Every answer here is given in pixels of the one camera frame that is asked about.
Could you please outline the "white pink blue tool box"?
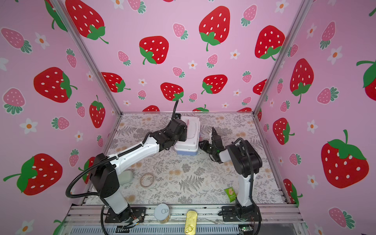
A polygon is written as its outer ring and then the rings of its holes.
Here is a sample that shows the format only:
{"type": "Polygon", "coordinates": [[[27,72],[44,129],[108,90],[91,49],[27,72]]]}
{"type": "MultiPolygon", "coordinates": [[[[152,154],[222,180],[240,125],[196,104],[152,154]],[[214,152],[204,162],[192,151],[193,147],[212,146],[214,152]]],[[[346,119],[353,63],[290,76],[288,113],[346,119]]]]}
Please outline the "white pink blue tool box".
{"type": "Polygon", "coordinates": [[[200,120],[198,117],[182,116],[187,125],[187,139],[178,141],[174,149],[179,155],[196,156],[199,150],[200,120]]]}

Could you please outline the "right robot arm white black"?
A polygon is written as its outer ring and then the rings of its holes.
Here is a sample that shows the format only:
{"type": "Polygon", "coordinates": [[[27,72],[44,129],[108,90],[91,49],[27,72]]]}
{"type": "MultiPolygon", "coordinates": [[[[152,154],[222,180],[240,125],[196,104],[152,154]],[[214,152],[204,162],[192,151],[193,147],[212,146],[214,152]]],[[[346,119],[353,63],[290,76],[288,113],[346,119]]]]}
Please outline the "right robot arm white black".
{"type": "Polygon", "coordinates": [[[231,162],[239,175],[239,192],[235,203],[235,213],[238,218],[246,219],[252,213],[259,212],[253,200],[254,178],[262,167],[262,159],[251,144],[243,138],[238,138],[230,145],[224,146],[221,136],[215,128],[211,129],[210,139],[200,141],[199,147],[209,154],[212,161],[219,164],[231,162]]]}

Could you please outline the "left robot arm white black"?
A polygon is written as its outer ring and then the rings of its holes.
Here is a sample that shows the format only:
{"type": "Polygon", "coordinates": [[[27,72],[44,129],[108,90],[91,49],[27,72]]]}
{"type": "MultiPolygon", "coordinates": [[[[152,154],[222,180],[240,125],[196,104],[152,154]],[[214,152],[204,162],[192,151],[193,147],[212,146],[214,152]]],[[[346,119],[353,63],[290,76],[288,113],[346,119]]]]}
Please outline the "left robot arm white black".
{"type": "Polygon", "coordinates": [[[163,150],[169,150],[178,141],[184,142],[188,137],[189,121],[171,119],[168,125],[161,130],[148,132],[139,144],[130,147],[123,152],[109,156],[103,153],[97,155],[94,165],[81,172],[68,185],[65,195],[67,198],[81,198],[86,196],[98,196],[109,207],[115,217],[121,222],[131,217],[131,207],[122,195],[118,176],[126,171],[131,165],[140,160],[154,155],[163,150]],[[89,175],[96,192],[72,194],[73,186],[80,178],[89,175]]]}

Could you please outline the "green snack packet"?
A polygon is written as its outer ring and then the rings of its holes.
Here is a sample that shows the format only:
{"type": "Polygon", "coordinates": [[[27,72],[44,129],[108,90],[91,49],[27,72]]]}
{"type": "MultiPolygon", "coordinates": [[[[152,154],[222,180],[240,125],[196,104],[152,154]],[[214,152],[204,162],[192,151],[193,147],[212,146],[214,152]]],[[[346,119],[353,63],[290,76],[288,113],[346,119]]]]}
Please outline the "green snack packet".
{"type": "Polygon", "coordinates": [[[226,195],[228,196],[230,202],[234,202],[237,199],[237,194],[233,187],[229,187],[224,190],[226,195]]]}

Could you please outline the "clear tape roll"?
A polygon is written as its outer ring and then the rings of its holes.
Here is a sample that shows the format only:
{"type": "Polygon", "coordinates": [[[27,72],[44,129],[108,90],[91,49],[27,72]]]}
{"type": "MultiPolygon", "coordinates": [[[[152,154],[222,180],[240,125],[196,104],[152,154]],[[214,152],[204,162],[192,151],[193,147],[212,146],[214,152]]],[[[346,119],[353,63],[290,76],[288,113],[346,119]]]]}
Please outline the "clear tape roll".
{"type": "Polygon", "coordinates": [[[141,178],[140,178],[140,185],[143,188],[149,188],[151,187],[155,182],[155,176],[154,174],[148,172],[145,173],[141,178]]]}

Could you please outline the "round silver tin can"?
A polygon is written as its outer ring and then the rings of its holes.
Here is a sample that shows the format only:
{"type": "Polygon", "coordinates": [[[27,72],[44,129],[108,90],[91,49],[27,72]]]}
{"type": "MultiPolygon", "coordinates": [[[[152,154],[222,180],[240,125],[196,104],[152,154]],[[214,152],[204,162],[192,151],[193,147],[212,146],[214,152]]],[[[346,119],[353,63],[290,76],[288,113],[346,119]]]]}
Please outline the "round silver tin can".
{"type": "Polygon", "coordinates": [[[161,203],[154,210],[155,219],[161,223],[165,224],[170,219],[170,210],[167,204],[161,203]]]}

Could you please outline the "gold oval tin can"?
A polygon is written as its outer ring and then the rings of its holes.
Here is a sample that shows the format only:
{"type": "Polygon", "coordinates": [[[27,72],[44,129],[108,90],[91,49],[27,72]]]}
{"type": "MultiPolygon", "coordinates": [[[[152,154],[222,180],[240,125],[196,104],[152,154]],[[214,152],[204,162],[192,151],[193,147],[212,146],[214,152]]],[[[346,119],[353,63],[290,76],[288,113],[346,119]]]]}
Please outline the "gold oval tin can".
{"type": "Polygon", "coordinates": [[[198,214],[195,211],[188,211],[185,223],[185,235],[195,235],[198,214]]]}

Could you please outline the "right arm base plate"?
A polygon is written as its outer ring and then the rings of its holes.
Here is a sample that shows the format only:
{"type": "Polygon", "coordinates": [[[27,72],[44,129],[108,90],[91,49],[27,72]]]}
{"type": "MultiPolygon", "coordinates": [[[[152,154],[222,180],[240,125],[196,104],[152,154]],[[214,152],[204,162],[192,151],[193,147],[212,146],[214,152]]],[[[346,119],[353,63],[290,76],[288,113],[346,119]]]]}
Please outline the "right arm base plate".
{"type": "Polygon", "coordinates": [[[259,208],[255,205],[242,207],[238,204],[234,206],[223,206],[218,212],[225,222],[260,222],[262,221],[259,208]]]}

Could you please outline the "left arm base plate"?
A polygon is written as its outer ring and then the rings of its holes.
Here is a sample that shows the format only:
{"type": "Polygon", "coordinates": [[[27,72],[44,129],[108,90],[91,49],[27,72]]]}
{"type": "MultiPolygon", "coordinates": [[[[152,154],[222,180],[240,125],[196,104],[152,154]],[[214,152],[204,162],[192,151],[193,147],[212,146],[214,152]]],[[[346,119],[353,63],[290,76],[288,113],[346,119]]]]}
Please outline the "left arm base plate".
{"type": "Polygon", "coordinates": [[[105,223],[143,223],[146,216],[146,207],[128,207],[120,214],[116,214],[112,208],[109,208],[105,223]]]}

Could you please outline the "aluminium front rail frame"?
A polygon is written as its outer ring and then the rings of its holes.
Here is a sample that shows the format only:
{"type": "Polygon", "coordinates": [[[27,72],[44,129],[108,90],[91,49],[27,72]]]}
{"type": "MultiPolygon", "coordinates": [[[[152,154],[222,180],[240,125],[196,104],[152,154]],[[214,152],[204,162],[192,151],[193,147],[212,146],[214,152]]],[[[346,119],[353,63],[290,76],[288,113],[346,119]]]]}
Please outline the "aluminium front rail frame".
{"type": "Polygon", "coordinates": [[[166,223],[155,218],[155,205],[135,205],[141,209],[137,225],[126,228],[126,223],[105,221],[107,210],[100,205],[72,206],[62,222],[59,235],[184,235],[187,213],[198,214],[197,235],[308,235],[307,225],[297,207],[291,204],[261,204],[262,221],[252,218],[240,221],[236,216],[220,215],[229,205],[169,205],[170,217],[166,223]]]}

